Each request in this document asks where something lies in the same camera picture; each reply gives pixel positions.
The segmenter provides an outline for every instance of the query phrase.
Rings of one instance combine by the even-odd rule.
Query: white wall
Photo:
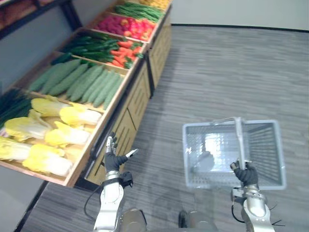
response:
[[[174,0],[172,23],[309,30],[308,0]]]
[[[88,23],[113,0],[75,0]],[[22,77],[72,33],[60,8],[54,8],[0,40],[0,82],[3,90]],[[13,232],[42,181],[0,167],[0,232]]]

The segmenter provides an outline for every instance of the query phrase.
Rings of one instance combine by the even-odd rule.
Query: wooden crate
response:
[[[113,126],[118,137],[117,155],[124,155],[130,151],[140,121],[143,117],[148,100],[150,97],[149,81],[146,63],[143,64],[140,73],[128,95],[128,98]],[[105,168],[101,165],[104,159],[105,146],[99,154],[87,180],[96,184],[100,184],[105,180]]]
[[[77,29],[67,40],[65,40],[57,49],[56,51],[58,52],[61,52],[63,51],[63,49],[65,48],[65,46],[70,43],[76,36],[79,32],[87,32],[89,34],[92,34],[92,35],[95,35],[95,33],[99,32],[99,33],[102,33],[102,34],[107,34],[109,35],[111,38],[115,38],[115,39],[122,39],[123,36],[120,36],[120,35],[116,35],[116,34],[112,34],[112,33],[108,33],[108,32],[103,32],[103,31],[99,31],[99,30],[90,30],[90,29],[86,29],[86,28],[79,28]],[[128,38],[128,40],[131,40],[133,42],[141,42],[143,45],[141,47],[141,50],[140,50],[140,53],[144,54],[146,52],[146,48],[147,48],[147,44],[145,43],[145,41],[138,41],[138,40],[134,40],[132,38]],[[91,61],[93,63],[96,63],[96,64],[99,64],[99,65],[105,65],[105,66],[111,66],[111,67],[117,67],[117,66],[114,66],[114,65],[110,65],[110,64],[107,64],[107,63],[103,63],[103,62],[100,62],[100,61],[97,61],[97,60],[93,60],[93,59],[88,59],[88,58],[85,58],[85,57],[81,57],[81,56],[76,56],[76,55],[73,55],[73,57],[75,58],[80,58],[80,59],[84,59],[84,60],[88,60],[88,61]],[[133,62],[133,65],[132,67],[130,68],[130,70],[132,70],[134,68],[134,66],[136,66],[136,64],[139,62],[140,58],[136,58],[135,61]],[[126,72],[128,71],[128,69],[124,69],[124,68],[120,68],[120,67],[117,67],[118,70],[122,70],[122,72]]]
[[[31,98],[38,98],[35,94],[29,94]],[[43,117],[44,121],[48,122],[53,128],[56,128],[56,125],[54,124],[55,121],[61,121],[60,117]],[[85,125],[84,130],[87,132],[90,132],[91,135],[88,138],[88,141],[84,146],[82,145],[68,145],[63,150],[66,152],[65,158],[71,160],[73,162],[73,167],[68,174],[67,177],[62,177],[54,174],[44,174],[44,173],[37,173],[29,170],[28,168],[24,167],[20,162],[15,160],[0,160],[0,166],[31,175],[43,180],[47,180],[56,184],[64,185],[64,186],[70,186],[73,187],[74,183],[76,182],[78,176],[80,175],[81,166],[84,166],[84,163],[87,160],[87,157],[89,156],[90,149],[92,147],[93,141],[96,138],[98,134],[98,130],[101,127],[101,121],[103,120],[103,117],[101,118],[100,122],[95,125]],[[44,140],[38,140],[38,139],[27,139],[25,141],[28,144],[46,144],[48,145]]]
[[[62,53],[60,52],[53,52],[52,54],[48,55],[43,61],[41,61],[38,65],[36,65],[32,70],[30,70],[25,76],[19,79],[14,84],[14,87],[27,89],[33,81],[35,81],[38,77],[40,77],[42,73],[44,73],[47,69],[51,67],[50,62],[61,55]],[[110,65],[105,65],[105,68],[109,71],[114,70],[116,73],[119,73],[123,79],[128,78],[127,75],[129,71],[126,69],[122,69],[122,68],[119,68],[116,66],[110,66]],[[42,97],[42,98],[46,97],[46,95],[41,94],[39,92],[32,92],[32,94],[37,97]],[[65,93],[57,96],[57,98],[59,99],[60,102],[70,103]],[[95,110],[101,113],[104,113],[105,111],[102,105],[100,107],[94,107],[91,103],[84,103],[83,105],[85,105],[88,109]]]
[[[151,71],[154,79],[154,87],[158,85],[162,71],[165,66],[166,59],[169,55],[171,45],[171,25],[170,16],[167,17],[165,24],[155,41],[153,47],[149,51],[149,60]]]
[[[116,34],[113,34],[113,33],[108,33],[108,32],[104,32],[104,31],[101,31],[101,30],[97,30],[97,29],[94,29],[94,27],[100,22],[102,21],[104,18],[106,18],[108,15],[119,15],[119,14],[116,14],[115,11],[113,10],[113,7],[115,5],[118,5],[118,4],[123,4],[125,1],[124,0],[117,0],[115,1],[114,3],[112,3],[107,9],[106,11],[100,13],[93,21],[91,21],[87,26],[86,28],[87,29],[90,29],[92,31],[97,31],[97,32],[102,32],[102,33],[106,33],[106,34],[109,34],[109,35],[116,35]],[[131,37],[127,37],[127,36],[122,36],[122,37],[125,37],[127,39],[130,39],[130,40],[133,40],[133,41],[137,41],[137,42],[142,42],[142,43],[146,43],[146,47],[147,49],[151,47],[151,45],[153,44],[153,41],[154,41],[154,36],[159,28],[159,25],[162,23],[162,18],[158,21],[158,23],[156,24],[152,34],[151,34],[151,37],[149,38],[148,41],[143,41],[143,40],[137,40],[137,39],[133,39]]]

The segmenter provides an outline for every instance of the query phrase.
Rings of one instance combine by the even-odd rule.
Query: shopping basket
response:
[[[244,121],[233,117],[183,126],[183,158],[190,188],[240,186],[230,169],[239,160],[241,169],[252,161],[263,190],[286,187],[279,124],[275,120]]]

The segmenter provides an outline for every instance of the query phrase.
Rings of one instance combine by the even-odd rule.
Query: carrot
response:
[[[137,53],[139,53],[139,52],[140,52],[140,47],[134,48],[134,50],[133,50],[133,54],[134,54],[134,55],[137,54]]]
[[[126,42],[118,42],[117,44],[124,48],[130,48],[133,45],[133,42],[129,40]]]
[[[128,52],[128,50],[130,50],[130,49],[124,48],[124,47],[119,48],[119,51],[121,51],[121,52]]]
[[[116,60],[119,64],[123,65],[126,61],[124,58],[121,57],[114,57],[114,60]]]
[[[131,49],[129,49],[126,54],[127,54],[128,57],[131,57],[131,56],[133,56],[133,51]]]
[[[114,56],[120,56],[120,55],[122,54],[122,52],[112,50],[112,51],[111,51],[111,54],[114,55]]]
[[[115,65],[115,66],[124,68],[124,65],[120,64],[120,63],[119,63],[117,60],[115,60],[115,59],[112,61],[112,64]]]

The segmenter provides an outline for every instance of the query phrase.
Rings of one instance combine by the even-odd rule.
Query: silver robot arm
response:
[[[242,219],[248,232],[274,232],[270,222],[270,210],[267,207],[267,199],[258,187],[256,169],[249,163],[246,169],[241,170],[237,163],[232,163],[231,168],[236,177],[243,182],[244,187],[232,190],[232,201],[242,204]]]
[[[124,156],[116,156],[114,133],[108,137],[105,154],[105,181],[100,196],[101,208],[98,213],[94,232],[114,232],[118,223],[118,210],[124,196],[124,187],[133,184],[130,173],[119,173],[119,167],[132,157],[138,149],[132,150]]]

